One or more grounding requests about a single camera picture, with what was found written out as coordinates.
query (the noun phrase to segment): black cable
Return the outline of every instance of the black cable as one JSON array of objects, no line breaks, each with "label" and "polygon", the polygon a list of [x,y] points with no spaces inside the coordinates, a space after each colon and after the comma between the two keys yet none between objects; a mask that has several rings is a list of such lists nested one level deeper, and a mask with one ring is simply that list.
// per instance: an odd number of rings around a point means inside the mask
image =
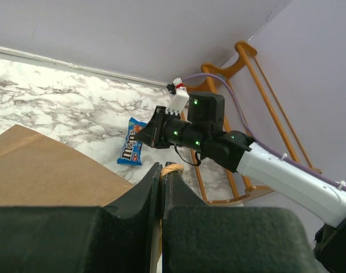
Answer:
[{"label": "black cable", "polygon": [[197,160],[197,163],[196,164],[192,164],[192,163],[190,163],[190,162],[187,162],[187,161],[185,161],[184,159],[183,159],[183,157],[180,155],[180,153],[178,152],[178,149],[177,149],[177,146],[176,145],[174,145],[174,150],[175,150],[175,152],[179,155],[179,157],[181,158],[181,160],[183,160],[184,162],[186,162],[187,164],[189,164],[189,165],[191,165],[191,166],[199,166],[199,165],[201,165],[201,160],[198,158],[198,152],[195,152],[195,158],[196,158],[196,160]]}]

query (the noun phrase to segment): blue candy bag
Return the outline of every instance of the blue candy bag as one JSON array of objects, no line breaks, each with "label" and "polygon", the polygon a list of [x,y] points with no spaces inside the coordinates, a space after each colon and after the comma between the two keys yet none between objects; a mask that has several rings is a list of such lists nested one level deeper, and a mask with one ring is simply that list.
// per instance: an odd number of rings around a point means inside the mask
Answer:
[{"label": "blue candy bag", "polygon": [[125,144],[121,156],[117,159],[117,164],[141,165],[141,146],[142,143],[135,139],[135,134],[140,132],[146,123],[130,118]]}]

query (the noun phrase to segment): white wall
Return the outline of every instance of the white wall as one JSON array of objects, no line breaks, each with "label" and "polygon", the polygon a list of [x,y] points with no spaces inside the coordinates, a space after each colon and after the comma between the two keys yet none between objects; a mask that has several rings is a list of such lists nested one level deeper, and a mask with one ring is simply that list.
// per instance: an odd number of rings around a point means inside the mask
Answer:
[{"label": "white wall", "polygon": [[[250,44],[258,50],[257,58],[315,167],[332,179],[346,181],[346,0],[294,0]],[[256,134],[285,152],[247,69],[232,83]],[[226,101],[233,129],[242,129],[233,104]],[[279,194],[249,205],[292,209],[310,239],[322,226],[312,213]]]},{"label": "white wall", "polygon": [[0,46],[170,82],[221,65],[291,0],[0,0]]}]

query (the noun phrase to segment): marble countertop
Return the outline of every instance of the marble countertop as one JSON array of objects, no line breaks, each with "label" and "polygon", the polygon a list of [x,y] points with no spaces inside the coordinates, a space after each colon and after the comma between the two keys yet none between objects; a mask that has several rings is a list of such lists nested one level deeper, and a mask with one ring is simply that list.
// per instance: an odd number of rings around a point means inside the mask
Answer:
[{"label": "marble countertop", "polygon": [[[130,117],[149,121],[157,105],[167,105],[159,88],[0,59],[0,134],[15,124],[62,142],[136,184],[155,162],[185,166],[186,183],[199,194],[194,169],[174,149],[142,147],[142,166],[117,164]],[[191,161],[187,149],[181,156]],[[231,198],[227,176],[211,160],[200,167],[207,195]]]}]

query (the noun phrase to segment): brown paper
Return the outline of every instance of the brown paper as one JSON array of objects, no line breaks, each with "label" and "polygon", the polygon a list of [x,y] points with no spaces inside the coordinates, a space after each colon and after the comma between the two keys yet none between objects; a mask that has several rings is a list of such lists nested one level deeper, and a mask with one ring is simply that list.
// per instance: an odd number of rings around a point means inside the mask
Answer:
[{"label": "brown paper", "polygon": [[133,185],[93,159],[15,125],[0,135],[0,206],[101,205]]}]

